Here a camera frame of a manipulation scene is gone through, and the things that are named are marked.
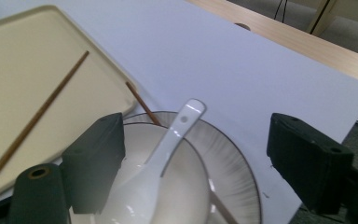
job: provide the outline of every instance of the beige tray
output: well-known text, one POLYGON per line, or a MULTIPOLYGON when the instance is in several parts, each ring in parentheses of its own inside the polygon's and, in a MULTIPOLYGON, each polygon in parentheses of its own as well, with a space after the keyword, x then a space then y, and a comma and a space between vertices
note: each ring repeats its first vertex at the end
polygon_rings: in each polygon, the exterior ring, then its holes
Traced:
POLYGON ((120 68, 56 7, 0 20, 0 157, 88 50, 89 57, 0 174, 0 193, 17 175, 52 161, 96 119, 136 101, 120 68))

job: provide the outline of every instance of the spoon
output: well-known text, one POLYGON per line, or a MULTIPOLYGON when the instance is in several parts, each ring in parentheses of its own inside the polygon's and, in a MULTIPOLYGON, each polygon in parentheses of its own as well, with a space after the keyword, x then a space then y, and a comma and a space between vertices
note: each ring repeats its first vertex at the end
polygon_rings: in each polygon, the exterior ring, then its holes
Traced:
POLYGON ((109 207, 112 211, 104 211, 112 218, 99 223, 145 224, 151 221, 157 206, 162 172, 174 150, 205 110, 203 102, 195 99, 187 101, 143 169, 130 180, 112 189, 109 195, 109 207))

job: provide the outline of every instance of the floor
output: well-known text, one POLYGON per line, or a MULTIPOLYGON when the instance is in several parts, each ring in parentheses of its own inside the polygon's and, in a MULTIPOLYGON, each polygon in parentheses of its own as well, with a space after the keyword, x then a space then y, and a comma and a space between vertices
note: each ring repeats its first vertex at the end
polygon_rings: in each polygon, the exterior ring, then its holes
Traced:
MULTIPOLYGON (((262 15, 276 18, 277 21, 283 21, 285 24, 293 26, 299 30, 306 31, 310 24, 315 9, 303 7, 295 3, 287 2, 284 10, 282 1, 281 7, 277 10, 280 0, 229 0, 237 5, 251 9, 262 15)), ((350 21, 344 18, 336 18, 320 36, 320 38, 340 45, 343 48, 358 52, 358 22, 350 21)), ((353 166, 358 169, 358 123, 353 126, 343 145, 354 152, 355 159, 353 166)), ((315 215, 302 205, 290 224, 337 224, 345 223, 346 209, 342 208, 337 215, 320 216, 315 215)))

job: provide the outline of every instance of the white tabletop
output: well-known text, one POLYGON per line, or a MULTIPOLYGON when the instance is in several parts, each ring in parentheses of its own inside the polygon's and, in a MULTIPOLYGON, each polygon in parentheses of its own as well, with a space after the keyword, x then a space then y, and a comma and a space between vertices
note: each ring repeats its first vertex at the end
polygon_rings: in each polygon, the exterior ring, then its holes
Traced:
MULTIPOLYGON (((287 223, 300 200, 270 167, 273 112, 342 142, 358 118, 358 80, 181 0, 7 1, 0 18, 56 5, 134 79, 152 110, 176 111, 188 98, 250 163, 264 223, 287 223)), ((138 106, 133 113, 141 113, 138 106)))

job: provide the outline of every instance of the brown chopstick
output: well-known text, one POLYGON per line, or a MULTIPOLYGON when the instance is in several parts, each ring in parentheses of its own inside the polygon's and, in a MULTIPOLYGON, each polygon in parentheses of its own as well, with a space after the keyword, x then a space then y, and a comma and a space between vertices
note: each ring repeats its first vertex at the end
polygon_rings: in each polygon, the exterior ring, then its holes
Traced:
POLYGON ((48 107, 53 103, 53 101, 57 98, 57 96, 60 94, 62 89, 65 87, 65 85, 69 82, 71 77, 75 74, 77 69, 80 67, 80 65, 86 60, 87 56, 89 55, 89 52, 86 51, 83 56, 77 61, 75 66, 69 71, 69 73, 65 76, 65 78, 61 81, 60 85, 54 90, 54 92, 48 97, 46 102, 42 104, 42 106, 39 108, 39 110, 34 114, 32 119, 28 122, 28 124, 22 129, 21 133, 17 138, 14 140, 14 142, 10 145, 10 147, 7 149, 5 154, 0 158, 0 171, 5 167, 7 162, 10 160, 10 158, 13 156, 13 154, 16 152, 16 150, 20 147, 21 143, 24 141, 24 139, 27 137, 27 135, 31 132, 31 130, 34 128, 36 123, 42 118, 42 116, 45 114, 45 112, 48 110, 48 107))
MULTIPOLYGON (((132 92, 133 96, 136 98, 136 100, 139 102, 139 104, 142 106, 146 114, 149 116, 149 118, 153 121, 154 124, 158 126, 162 126, 157 117, 153 114, 153 112, 150 111, 150 109, 147 107, 145 102, 142 100, 141 96, 135 91, 135 88, 130 84, 130 82, 126 82, 126 85, 132 92)), ((238 222, 235 220, 234 216, 231 215, 231 213, 228 211, 228 209, 225 207, 225 205, 220 201, 220 199, 217 197, 217 195, 210 189, 211 192, 211 202, 216 206, 217 210, 219 210, 220 214, 223 216, 223 218, 226 220, 227 223, 230 224, 237 224, 238 222)))

